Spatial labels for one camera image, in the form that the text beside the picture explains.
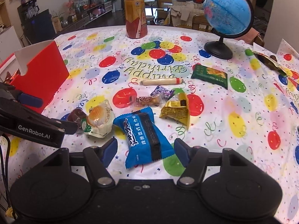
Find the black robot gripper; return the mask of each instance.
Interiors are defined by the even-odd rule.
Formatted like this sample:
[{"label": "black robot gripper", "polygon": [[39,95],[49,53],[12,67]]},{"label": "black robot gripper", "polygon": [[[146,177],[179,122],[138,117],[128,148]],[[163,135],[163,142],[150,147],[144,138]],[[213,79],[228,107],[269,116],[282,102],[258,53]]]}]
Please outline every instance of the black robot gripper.
[{"label": "black robot gripper", "polygon": [[[176,139],[175,153],[186,167],[177,184],[116,184],[106,168],[117,144],[112,138],[80,153],[62,148],[29,170],[10,191],[16,223],[279,223],[273,217],[282,199],[279,184],[230,148],[213,153]],[[84,166],[88,181],[71,166]],[[220,172],[203,181],[208,166]]]}]

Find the flower vase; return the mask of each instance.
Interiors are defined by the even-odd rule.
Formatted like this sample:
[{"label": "flower vase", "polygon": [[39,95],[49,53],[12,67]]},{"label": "flower vase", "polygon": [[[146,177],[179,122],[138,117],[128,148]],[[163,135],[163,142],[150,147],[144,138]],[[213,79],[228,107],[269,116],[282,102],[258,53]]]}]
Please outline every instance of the flower vase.
[{"label": "flower vase", "polygon": [[24,4],[24,3],[26,3],[26,0],[21,0],[21,4]]}]

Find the green snack package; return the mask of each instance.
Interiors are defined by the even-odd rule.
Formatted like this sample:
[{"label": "green snack package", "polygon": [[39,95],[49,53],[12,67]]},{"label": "green snack package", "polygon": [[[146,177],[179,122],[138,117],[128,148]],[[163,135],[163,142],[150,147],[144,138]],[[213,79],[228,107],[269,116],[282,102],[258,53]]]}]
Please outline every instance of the green snack package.
[{"label": "green snack package", "polygon": [[195,66],[191,79],[200,79],[213,84],[218,84],[225,89],[228,88],[227,74],[225,72],[200,64]]}]

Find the plastic bottle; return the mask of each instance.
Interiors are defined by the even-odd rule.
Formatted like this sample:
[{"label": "plastic bottle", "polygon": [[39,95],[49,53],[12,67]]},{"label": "plastic bottle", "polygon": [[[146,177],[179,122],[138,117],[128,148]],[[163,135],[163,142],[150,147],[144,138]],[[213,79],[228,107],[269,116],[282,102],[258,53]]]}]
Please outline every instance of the plastic bottle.
[{"label": "plastic bottle", "polygon": [[144,0],[125,0],[126,29],[131,39],[147,35]]}]

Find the pink cloth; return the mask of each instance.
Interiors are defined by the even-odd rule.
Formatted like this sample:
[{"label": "pink cloth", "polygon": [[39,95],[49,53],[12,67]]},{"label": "pink cloth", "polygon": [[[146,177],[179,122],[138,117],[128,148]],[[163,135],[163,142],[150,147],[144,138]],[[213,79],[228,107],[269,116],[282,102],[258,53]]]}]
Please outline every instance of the pink cloth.
[{"label": "pink cloth", "polygon": [[255,40],[255,37],[258,36],[260,33],[256,31],[254,28],[251,28],[249,32],[239,38],[236,38],[235,40],[244,40],[246,44],[253,44],[253,41]]}]

